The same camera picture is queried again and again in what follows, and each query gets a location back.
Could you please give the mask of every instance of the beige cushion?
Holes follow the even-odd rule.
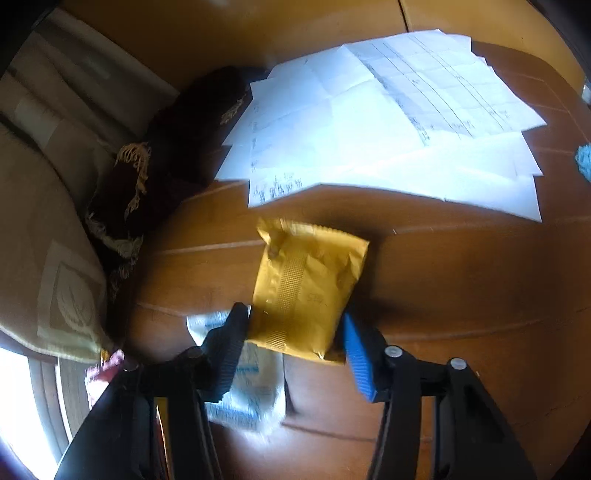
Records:
[[[32,350],[96,361],[105,277],[51,165],[0,124],[0,330]]]
[[[0,112],[37,144],[83,215],[113,167],[112,155],[92,132],[63,118],[9,73],[0,79]]]

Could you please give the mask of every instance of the sunlight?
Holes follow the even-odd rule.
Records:
[[[39,480],[52,480],[57,464],[35,406],[27,357],[0,348],[0,436]]]

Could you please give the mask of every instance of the paper sheet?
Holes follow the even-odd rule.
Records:
[[[249,179],[251,207],[324,183],[540,221],[542,173],[521,131],[544,121],[470,46],[417,32],[277,65],[251,84],[216,178]]]
[[[440,31],[347,45],[384,85],[425,145],[545,125],[471,52]]]

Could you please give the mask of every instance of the gold foil packet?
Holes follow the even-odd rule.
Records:
[[[308,360],[329,360],[369,242],[330,228],[259,220],[267,247],[256,278],[248,339]]]

